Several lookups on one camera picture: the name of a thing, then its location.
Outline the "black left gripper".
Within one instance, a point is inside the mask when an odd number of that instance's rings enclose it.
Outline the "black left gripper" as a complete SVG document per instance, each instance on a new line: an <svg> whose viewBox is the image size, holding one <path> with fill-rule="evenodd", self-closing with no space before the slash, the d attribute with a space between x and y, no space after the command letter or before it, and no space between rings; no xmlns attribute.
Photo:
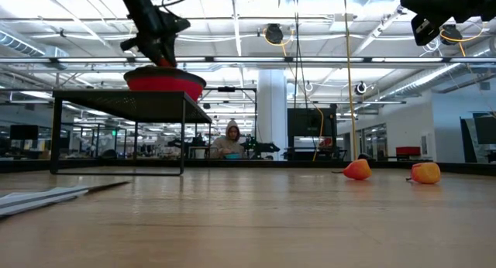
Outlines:
<svg viewBox="0 0 496 268"><path fill-rule="evenodd" d="M128 14L128 19L134 22L137 32L134 37L120 43L122 51L136 47L143 55L149 55L150 61L157 66L163 66L165 60L172 67L177 66L175 39L179 32L191 26L187 19L169 12L151 12L142 16Z"/></svg>

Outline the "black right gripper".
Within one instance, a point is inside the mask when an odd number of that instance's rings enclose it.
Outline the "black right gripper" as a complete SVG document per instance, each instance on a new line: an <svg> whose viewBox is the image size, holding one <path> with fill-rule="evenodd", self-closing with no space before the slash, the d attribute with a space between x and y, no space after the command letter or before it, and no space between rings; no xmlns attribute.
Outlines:
<svg viewBox="0 0 496 268"><path fill-rule="evenodd" d="M425 46L440 34L440 27L453 18L465 21L465 0L400 0L401 6L416 16L411 20L417 46Z"/></svg>

